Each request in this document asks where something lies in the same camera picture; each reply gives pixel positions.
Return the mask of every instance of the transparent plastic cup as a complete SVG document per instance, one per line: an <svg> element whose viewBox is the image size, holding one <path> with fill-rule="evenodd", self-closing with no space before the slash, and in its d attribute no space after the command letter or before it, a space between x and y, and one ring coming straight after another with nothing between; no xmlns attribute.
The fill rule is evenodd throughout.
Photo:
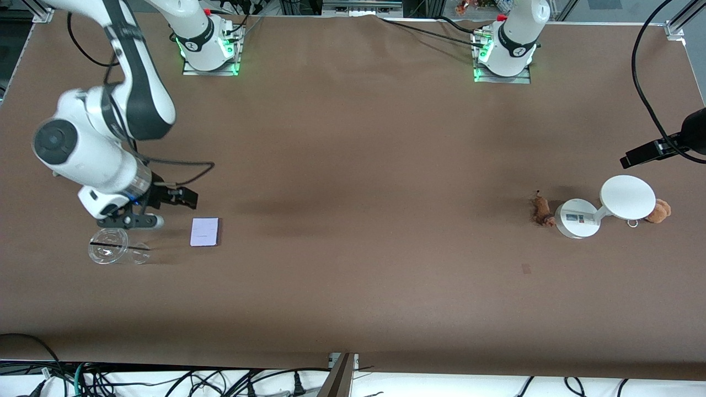
<svg viewBox="0 0 706 397"><path fill-rule="evenodd" d="M122 229L101 229L88 243L88 256L98 264L141 265L150 259L150 247L142 242L132 242Z"/></svg>

